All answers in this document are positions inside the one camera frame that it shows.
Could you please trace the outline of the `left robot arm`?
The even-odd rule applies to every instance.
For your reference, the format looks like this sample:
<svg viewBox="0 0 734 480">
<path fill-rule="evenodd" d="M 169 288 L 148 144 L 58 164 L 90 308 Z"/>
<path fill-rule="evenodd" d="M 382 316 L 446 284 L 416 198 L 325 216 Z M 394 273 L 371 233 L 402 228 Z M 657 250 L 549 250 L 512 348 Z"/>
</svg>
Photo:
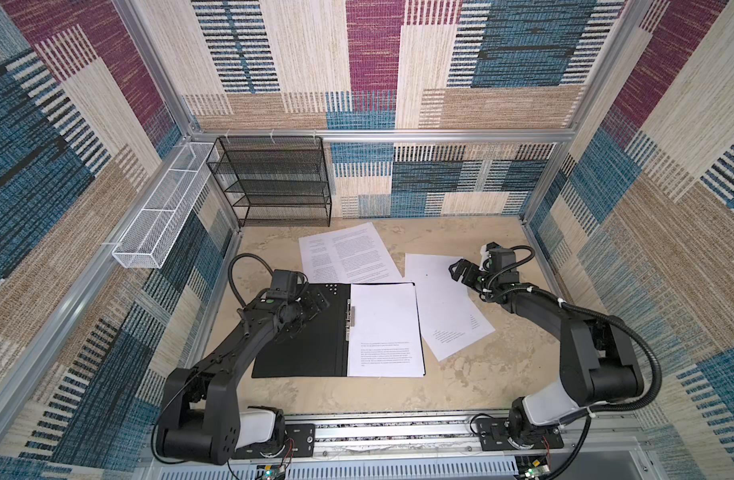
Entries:
<svg viewBox="0 0 734 480">
<path fill-rule="evenodd" d="M 323 288 L 299 271 L 269 268 L 269 287 L 251 301 L 239 297 L 239 324 L 205 358 L 167 377 L 162 406 L 150 438 L 162 464 L 223 465 L 239 449 L 255 447 L 274 457 L 290 448 L 284 413 L 273 407 L 242 408 L 238 387 L 269 343 L 294 337 L 325 312 Z"/>
</svg>

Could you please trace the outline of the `orange black file folder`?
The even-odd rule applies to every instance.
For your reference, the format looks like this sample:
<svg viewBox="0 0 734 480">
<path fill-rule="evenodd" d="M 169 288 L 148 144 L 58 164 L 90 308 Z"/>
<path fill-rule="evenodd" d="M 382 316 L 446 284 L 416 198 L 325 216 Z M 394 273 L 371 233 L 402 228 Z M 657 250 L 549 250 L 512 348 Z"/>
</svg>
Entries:
<svg viewBox="0 0 734 480">
<path fill-rule="evenodd" d="M 349 377 L 348 333 L 352 324 L 350 292 L 353 284 L 318 284 L 330 303 L 298 334 L 283 334 L 256 357 L 254 379 L 289 377 Z"/>
</svg>

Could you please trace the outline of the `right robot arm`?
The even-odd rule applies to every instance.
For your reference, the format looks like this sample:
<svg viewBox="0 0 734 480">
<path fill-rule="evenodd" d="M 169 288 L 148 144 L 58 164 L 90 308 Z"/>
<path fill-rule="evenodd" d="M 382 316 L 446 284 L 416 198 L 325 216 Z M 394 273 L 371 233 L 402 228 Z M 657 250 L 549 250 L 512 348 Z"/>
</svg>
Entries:
<svg viewBox="0 0 734 480">
<path fill-rule="evenodd" d="M 448 267 L 451 279 L 483 302 L 533 322 L 560 343 L 558 379 L 512 403 L 506 424 L 509 441 L 526 449 L 577 419 L 636 411 L 653 403 L 663 383 L 654 349 L 622 319 L 521 281 L 523 262 L 517 250 L 490 242 L 483 246 L 479 264 L 460 259 Z"/>
</svg>

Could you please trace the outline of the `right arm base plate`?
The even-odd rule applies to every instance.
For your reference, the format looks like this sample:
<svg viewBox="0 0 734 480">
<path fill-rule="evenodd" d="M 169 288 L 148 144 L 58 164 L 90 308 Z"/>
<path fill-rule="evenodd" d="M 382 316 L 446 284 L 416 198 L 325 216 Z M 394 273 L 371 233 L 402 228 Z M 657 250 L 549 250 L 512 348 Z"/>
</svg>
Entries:
<svg viewBox="0 0 734 480">
<path fill-rule="evenodd" d="M 469 421 L 483 451 L 550 450 L 565 446 L 557 426 L 534 426 L 526 421 L 478 414 Z"/>
</svg>

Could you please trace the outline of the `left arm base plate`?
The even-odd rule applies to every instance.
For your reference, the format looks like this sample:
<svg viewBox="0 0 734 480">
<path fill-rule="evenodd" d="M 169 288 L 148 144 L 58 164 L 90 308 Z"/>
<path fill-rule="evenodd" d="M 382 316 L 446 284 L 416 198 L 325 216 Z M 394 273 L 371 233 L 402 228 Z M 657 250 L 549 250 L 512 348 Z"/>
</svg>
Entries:
<svg viewBox="0 0 734 480">
<path fill-rule="evenodd" d="M 314 454 L 316 426 L 313 423 L 287 424 L 282 433 L 275 432 L 265 443 L 238 448 L 233 460 L 281 460 L 283 457 L 310 458 Z"/>
</svg>

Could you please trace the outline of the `blank-side white sheet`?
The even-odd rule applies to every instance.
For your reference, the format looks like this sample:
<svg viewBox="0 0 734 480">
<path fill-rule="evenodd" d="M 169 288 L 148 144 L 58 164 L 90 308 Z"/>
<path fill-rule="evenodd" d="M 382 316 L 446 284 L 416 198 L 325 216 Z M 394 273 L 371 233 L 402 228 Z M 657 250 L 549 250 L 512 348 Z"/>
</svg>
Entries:
<svg viewBox="0 0 734 480">
<path fill-rule="evenodd" d="M 405 279 L 416 287 L 421 334 L 439 362 L 495 332 L 467 287 L 451 278 L 449 266 L 457 261 L 452 256 L 405 255 Z"/>
</svg>

